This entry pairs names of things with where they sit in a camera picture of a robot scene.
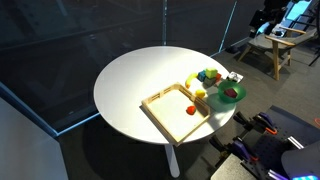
toy fruit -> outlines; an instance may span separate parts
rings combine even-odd
[[[206,92],[202,89],[196,90],[196,97],[203,98],[206,95]]]
[[[192,79],[197,78],[197,76],[198,76],[198,73],[191,73],[189,75],[189,77],[187,78],[187,80],[185,82],[185,86],[187,89],[189,89]]]
[[[189,114],[189,115],[194,115],[194,113],[196,112],[196,107],[195,106],[189,106],[186,110],[186,112]]]

table leg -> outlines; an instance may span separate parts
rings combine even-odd
[[[176,178],[180,175],[180,170],[179,170],[176,154],[174,153],[173,146],[172,144],[166,144],[164,145],[164,147],[166,149],[171,176]]]

glass wall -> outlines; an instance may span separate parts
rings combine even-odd
[[[248,36],[263,4],[248,0],[231,25],[241,31],[226,33],[236,0],[0,2],[0,81],[58,133],[98,114],[93,86],[115,58],[164,44],[214,54]]]

tray rim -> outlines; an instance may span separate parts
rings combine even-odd
[[[168,132],[163,125],[159,122],[159,117],[157,117],[153,112],[152,109],[149,108],[148,104],[150,104],[153,100],[158,99],[163,97],[166,93],[172,91],[172,90],[179,90],[181,93],[183,93],[187,98],[190,99],[191,102],[197,102],[199,103],[202,108],[207,112],[207,115],[199,122],[196,124],[196,126],[188,132],[183,138],[181,138],[179,141],[173,137],[173,135]],[[157,127],[157,129],[162,133],[162,135],[169,141],[169,143],[175,145],[178,147],[180,144],[183,143],[183,141],[190,136],[195,130],[197,130],[202,124],[208,121],[209,117],[211,116],[211,110],[212,108],[201,98],[196,97],[193,95],[186,87],[181,85],[179,82],[176,82],[160,91],[157,93],[149,96],[148,98],[145,98],[144,100],[141,101],[142,107],[147,111],[148,115],[150,115],[149,119],[153,122],[153,124]]]

red block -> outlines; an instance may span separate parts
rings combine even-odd
[[[236,98],[238,96],[238,93],[233,88],[224,90],[224,94],[232,98]]]
[[[217,73],[217,76],[216,76],[216,82],[219,82],[221,79],[221,74]]]

